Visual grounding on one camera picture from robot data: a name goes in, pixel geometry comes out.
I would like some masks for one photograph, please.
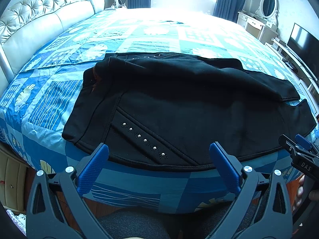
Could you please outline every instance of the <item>black jacket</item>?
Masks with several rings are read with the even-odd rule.
[[[280,149],[281,134],[308,135],[316,122],[294,86],[237,59],[106,54],[84,72],[62,137],[87,153],[104,142],[110,160],[150,170],[213,168],[218,141],[240,161]]]

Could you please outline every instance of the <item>quilted leather headboard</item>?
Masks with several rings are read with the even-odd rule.
[[[40,47],[103,9],[104,0],[23,0],[6,9],[0,17],[0,66],[7,81]]]

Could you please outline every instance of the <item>dresser drawer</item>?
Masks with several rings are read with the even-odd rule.
[[[271,22],[267,22],[266,25],[267,25],[269,28],[272,28],[272,25],[273,25],[273,24],[272,24]]]
[[[239,14],[239,18],[241,18],[242,20],[246,21],[247,20],[247,16],[243,15],[243,14]]]
[[[259,21],[254,21],[254,20],[248,18],[248,19],[247,19],[247,22],[248,22],[250,25],[252,25],[252,26],[254,26],[255,28],[257,28],[257,29],[262,29],[262,28],[263,28],[263,26],[261,25],[261,23],[260,23]]]

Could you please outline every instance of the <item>floor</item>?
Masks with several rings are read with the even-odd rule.
[[[24,204],[25,204],[25,206],[27,205],[27,202],[28,202],[29,193],[31,190],[31,186],[32,186],[35,174],[36,174],[36,171],[34,169],[32,169],[32,168],[27,169],[25,190],[24,190]],[[294,198],[297,194],[297,189],[299,186],[298,181],[299,181],[299,179],[287,184],[287,189],[289,192],[289,198],[290,198],[291,205],[293,204]],[[66,200],[61,192],[58,192],[58,198],[59,198],[59,202],[60,202],[62,211],[64,212],[65,218],[68,221],[69,225],[72,228],[79,230],[78,224],[76,223],[75,219],[73,218],[73,215],[72,215],[72,213],[71,213],[71,211],[66,203]],[[90,199],[85,199],[85,201],[86,201],[88,207],[90,208],[91,212],[95,215],[96,218],[108,215],[108,214],[116,211],[117,209],[119,209],[118,207],[108,206],[106,204],[99,203],[99,202],[96,202],[96,201],[93,201]]]

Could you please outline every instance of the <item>oval mirror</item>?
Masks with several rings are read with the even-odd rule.
[[[266,17],[270,16],[275,9],[275,0],[264,0],[263,13]]]

